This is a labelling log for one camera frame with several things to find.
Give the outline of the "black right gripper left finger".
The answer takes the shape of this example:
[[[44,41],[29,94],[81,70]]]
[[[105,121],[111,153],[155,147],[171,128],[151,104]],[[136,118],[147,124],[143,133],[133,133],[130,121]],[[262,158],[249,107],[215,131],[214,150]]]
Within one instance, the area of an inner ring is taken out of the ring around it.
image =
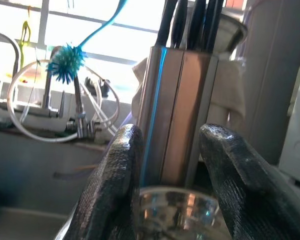
[[[143,136],[121,127],[88,178],[63,240],[137,240]]]

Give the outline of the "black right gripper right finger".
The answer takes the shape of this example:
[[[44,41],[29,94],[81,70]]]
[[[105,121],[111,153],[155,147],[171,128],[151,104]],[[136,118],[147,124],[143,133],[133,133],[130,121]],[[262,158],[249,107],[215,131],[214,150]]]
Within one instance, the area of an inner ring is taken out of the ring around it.
[[[206,123],[199,148],[232,240],[300,240],[300,198],[241,135]]]

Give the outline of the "green scouring pad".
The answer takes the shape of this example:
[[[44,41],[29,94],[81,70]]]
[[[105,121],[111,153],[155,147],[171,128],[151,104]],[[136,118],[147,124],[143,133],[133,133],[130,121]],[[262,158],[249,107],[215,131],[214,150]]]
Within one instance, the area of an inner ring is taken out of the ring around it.
[[[55,132],[54,136],[56,138],[66,138],[74,135],[75,137],[77,136],[76,132],[70,132],[70,131],[63,131],[63,132]]]

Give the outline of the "stainless steel sink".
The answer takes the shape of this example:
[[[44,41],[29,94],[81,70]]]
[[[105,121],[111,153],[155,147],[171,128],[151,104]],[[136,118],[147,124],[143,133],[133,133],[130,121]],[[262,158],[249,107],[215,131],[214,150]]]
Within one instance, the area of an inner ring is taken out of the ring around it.
[[[54,240],[87,179],[56,179],[54,173],[93,165],[102,152],[0,131],[0,240]]]

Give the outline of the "stainless steel knife block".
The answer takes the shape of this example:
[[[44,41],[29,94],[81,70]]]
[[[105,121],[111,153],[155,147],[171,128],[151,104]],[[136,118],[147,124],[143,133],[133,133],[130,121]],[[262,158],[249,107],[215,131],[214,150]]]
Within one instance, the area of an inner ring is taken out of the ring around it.
[[[142,187],[193,183],[218,61],[205,52],[150,49],[137,120],[144,141]]]

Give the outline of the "white hanging cloth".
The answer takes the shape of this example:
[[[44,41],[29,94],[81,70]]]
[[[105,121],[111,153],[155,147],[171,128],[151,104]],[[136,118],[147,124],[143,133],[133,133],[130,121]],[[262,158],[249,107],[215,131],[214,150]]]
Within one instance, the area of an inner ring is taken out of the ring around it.
[[[207,116],[207,123],[219,124],[237,131],[246,117],[242,59],[230,59],[231,54],[218,55],[213,91]]]

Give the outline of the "steel filter tap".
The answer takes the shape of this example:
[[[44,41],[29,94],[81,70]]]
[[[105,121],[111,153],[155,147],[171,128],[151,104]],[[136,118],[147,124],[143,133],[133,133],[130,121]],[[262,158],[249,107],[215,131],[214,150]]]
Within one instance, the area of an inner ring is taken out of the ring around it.
[[[0,108],[3,110],[8,109],[8,100],[1,98],[1,93],[3,90],[4,82],[0,81]],[[18,91],[14,90],[12,95],[12,102],[15,104],[13,109],[17,112],[23,112],[34,116],[46,117],[46,118],[62,118],[64,113],[64,102],[65,102],[65,92],[62,92],[60,107],[52,108],[50,106],[51,102],[51,85],[52,85],[52,75],[48,72],[45,80],[45,89],[42,97],[42,102],[40,104],[36,103],[25,103],[18,101]]]

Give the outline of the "blue bottle brush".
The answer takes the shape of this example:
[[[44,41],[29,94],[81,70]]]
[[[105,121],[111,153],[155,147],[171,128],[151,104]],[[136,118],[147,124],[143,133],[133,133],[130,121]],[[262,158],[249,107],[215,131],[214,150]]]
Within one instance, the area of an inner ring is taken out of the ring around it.
[[[82,50],[83,46],[92,37],[115,22],[115,19],[121,13],[127,1],[128,0],[119,0],[112,17],[88,35],[79,45],[71,46],[67,44],[59,48],[49,61],[46,71],[52,76],[56,76],[56,80],[61,81],[63,84],[69,84],[71,81],[74,81],[75,77],[78,76],[81,66],[83,66],[85,62],[86,54]]]

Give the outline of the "yellow green hanging clip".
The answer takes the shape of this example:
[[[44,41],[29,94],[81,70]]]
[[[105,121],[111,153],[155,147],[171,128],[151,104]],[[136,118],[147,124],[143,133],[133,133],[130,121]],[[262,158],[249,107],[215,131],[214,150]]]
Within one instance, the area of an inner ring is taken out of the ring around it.
[[[21,30],[21,37],[18,40],[18,46],[20,50],[20,68],[23,68],[24,65],[24,46],[27,46],[30,43],[31,38],[31,28],[28,21],[24,21]]]

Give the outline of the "shiny steel vessel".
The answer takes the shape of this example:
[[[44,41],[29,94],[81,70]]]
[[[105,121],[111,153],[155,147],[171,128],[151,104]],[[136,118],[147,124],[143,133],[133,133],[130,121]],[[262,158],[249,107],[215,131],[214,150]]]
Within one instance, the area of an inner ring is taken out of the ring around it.
[[[213,53],[232,53],[239,44],[246,40],[247,35],[246,25],[221,13]]]

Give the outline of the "steel gooseneck spring faucet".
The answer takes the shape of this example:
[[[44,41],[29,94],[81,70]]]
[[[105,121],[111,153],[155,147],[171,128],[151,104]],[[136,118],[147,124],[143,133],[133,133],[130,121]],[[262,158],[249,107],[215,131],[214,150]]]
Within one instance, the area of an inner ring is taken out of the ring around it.
[[[10,38],[9,36],[0,32],[0,37],[5,39],[8,43],[10,43],[13,47],[15,59],[13,63],[12,77],[14,77],[19,71],[19,67],[21,65],[21,50],[19,45],[17,44],[15,39]]]

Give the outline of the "white window frame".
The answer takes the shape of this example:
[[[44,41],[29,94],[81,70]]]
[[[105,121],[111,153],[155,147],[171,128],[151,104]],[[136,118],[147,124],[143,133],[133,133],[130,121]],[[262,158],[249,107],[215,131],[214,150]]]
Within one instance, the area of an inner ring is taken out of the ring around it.
[[[0,0],[0,31],[21,37],[30,26],[31,45],[38,48],[78,45],[115,12],[119,0]],[[127,0],[108,26],[84,46],[93,59],[134,65],[146,57],[159,30],[165,0]]]

